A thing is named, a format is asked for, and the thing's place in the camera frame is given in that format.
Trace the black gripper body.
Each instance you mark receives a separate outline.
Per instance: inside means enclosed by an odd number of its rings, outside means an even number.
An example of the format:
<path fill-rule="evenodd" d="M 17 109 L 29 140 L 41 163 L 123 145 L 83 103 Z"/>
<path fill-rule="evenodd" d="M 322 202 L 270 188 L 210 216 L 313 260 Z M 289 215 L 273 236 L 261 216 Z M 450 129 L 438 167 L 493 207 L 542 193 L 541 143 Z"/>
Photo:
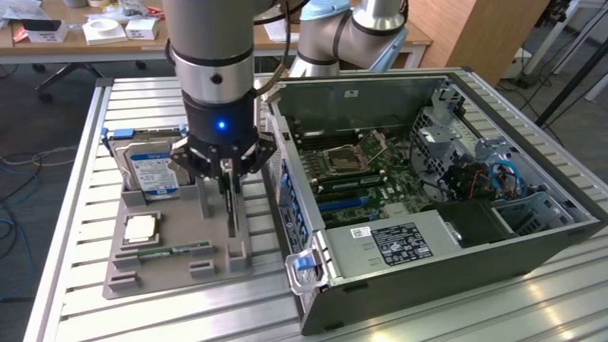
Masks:
<path fill-rule="evenodd" d="M 219 176 L 219 160 L 237 162 L 254 145 L 258 135 L 253 124 L 253 94 L 229 103 L 198 103 L 182 94 L 187 122 L 187 145 L 205 158 L 194 169 L 209 178 Z"/>

